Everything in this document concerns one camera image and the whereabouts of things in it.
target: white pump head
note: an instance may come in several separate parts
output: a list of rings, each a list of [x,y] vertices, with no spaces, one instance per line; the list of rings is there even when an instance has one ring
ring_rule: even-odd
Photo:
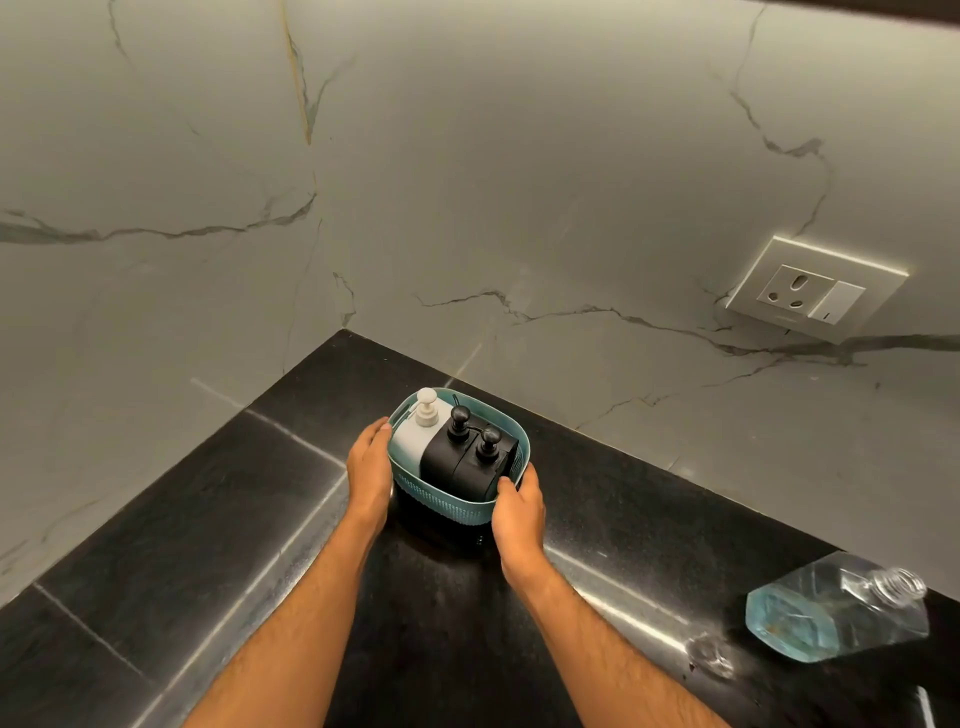
[[[437,401],[436,391],[430,387],[423,387],[417,392],[417,409],[414,411],[414,420],[421,427],[432,427],[437,423],[440,413],[434,406]]]

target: person's left hand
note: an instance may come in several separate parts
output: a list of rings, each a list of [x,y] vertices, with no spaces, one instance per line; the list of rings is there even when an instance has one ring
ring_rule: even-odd
[[[394,484],[394,471],[387,456],[390,433],[387,418],[381,417],[364,428],[347,456],[350,484],[347,515],[371,526],[374,533],[379,533],[387,522],[390,489]]]

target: electrical outlet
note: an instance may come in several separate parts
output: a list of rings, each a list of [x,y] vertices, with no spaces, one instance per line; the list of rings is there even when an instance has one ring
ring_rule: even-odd
[[[733,291],[727,308],[839,344],[909,274],[775,236]]]
[[[777,308],[805,316],[816,307],[834,283],[836,279],[819,276],[792,265],[781,265],[756,298]]]

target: bottle neck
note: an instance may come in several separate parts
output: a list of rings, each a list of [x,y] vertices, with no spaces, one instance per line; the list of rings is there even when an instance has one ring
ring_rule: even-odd
[[[894,607],[905,607],[926,594],[924,581],[907,569],[877,569],[871,571],[870,590]]]

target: white soap dispenser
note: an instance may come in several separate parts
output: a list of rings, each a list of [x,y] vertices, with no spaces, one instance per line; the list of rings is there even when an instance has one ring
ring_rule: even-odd
[[[426,446],[450,419],[452,404],[437,398],[437,392],[423,387],[417,392],[412,413],[394,430],[391,452],[396,462],[420,477],[420,459]]]

